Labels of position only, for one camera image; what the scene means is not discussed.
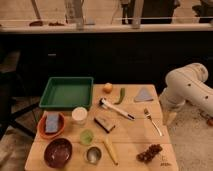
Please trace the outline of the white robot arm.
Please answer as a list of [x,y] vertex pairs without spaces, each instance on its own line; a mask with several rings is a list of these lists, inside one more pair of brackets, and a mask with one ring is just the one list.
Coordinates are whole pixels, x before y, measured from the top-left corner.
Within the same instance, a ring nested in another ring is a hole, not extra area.
[[159,96],[166,111],[180,110],[186,101],[213,117],[213,88],[207,86],[208,70],[201,63],[174,69],[165,77],[166,87]]

